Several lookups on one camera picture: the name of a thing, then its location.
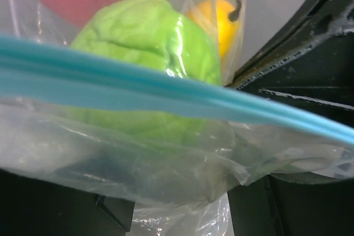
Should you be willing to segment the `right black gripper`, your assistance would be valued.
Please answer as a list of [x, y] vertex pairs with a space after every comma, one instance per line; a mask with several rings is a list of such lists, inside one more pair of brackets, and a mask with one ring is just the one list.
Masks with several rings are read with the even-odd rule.
[[353, 126], [353, 0], [306, 0], [232, 89]]

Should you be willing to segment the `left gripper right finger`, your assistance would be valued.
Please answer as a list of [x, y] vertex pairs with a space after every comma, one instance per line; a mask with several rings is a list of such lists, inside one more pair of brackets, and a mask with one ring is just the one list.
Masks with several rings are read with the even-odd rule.
[[353, 235], [353, 180], [268, 175], [228, 192], [235, 235]]

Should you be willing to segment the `green fake pear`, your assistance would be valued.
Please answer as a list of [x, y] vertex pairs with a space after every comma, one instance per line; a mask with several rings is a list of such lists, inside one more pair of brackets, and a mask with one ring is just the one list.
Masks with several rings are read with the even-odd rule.
[[[174, 78], [222, 84], [212, 39], [167, 0], [122, 0], [100, 9], [71, 48], [160, 71]], [[69, 119], [113, 129], [158, 144], [190, 145], [203, 131], [203, 119], [166, 112], [110, 112], [66, 107]]]

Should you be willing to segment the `yellow fake lemon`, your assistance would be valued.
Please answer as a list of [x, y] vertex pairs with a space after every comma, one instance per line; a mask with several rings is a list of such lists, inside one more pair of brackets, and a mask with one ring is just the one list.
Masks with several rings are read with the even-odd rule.
[[229, 14], [235, 10], [236, 6], [227, 0], [205, 0], [186, 13], [210, 36], [217, 37], [221, 59], [226, 56], [239, 29], [239, 19], [229, 19]]

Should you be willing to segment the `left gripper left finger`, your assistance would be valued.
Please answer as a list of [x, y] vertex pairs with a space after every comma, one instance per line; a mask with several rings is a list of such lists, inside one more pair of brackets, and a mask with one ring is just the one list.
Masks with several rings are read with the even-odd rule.
[[125, 235], [134, 203], [1, 171], [1, 235]]

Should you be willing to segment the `clear blue zip top bag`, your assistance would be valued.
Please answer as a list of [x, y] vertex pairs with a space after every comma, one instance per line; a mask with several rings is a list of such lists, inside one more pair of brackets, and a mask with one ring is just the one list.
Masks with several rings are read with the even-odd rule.
[[[167, 1], [186, 16], [205, 0]], [[223, 59], [207, 33], [222, 74], [212, 85], [74, 50], [92, 18], [78, 27], [40, 0], [1, 0], [1, 171], [131, 201], [131, 228], [157, 235], [171, 227], [221, 235], [228, 192], [268, 175], [353, 180], [353, 126], [230, 87], [249, 45], [252, 0], [227, 1], [240, 25]], [[69, 119], [66, 107], [166, 112], [206, 124], [190, 145], [158, 144]]]

